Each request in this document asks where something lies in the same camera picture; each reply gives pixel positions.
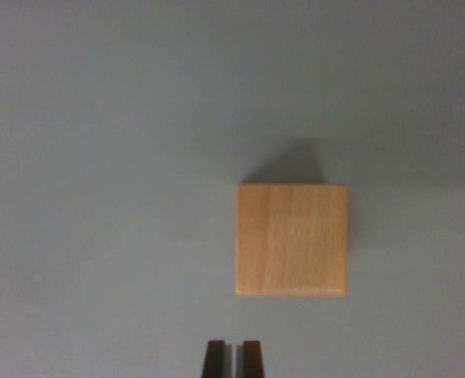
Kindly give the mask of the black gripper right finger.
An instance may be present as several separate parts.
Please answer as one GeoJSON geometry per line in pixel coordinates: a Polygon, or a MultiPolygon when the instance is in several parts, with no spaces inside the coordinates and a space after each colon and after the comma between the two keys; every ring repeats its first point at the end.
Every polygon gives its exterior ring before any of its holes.
{"type": "Polygon", "coordinates": [[[265,378],[261,343],[246,340],[236,348],[236,378],[265,378]]]}

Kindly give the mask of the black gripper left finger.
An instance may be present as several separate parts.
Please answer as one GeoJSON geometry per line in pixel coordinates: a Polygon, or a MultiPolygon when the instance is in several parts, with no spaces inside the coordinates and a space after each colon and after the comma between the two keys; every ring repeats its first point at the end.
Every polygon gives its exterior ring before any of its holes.
{"type": "Polygon", "coordinates": [[[201,378],[231,378],[232,370],[231,345],[224,340],[209,340],[201,378]]]}

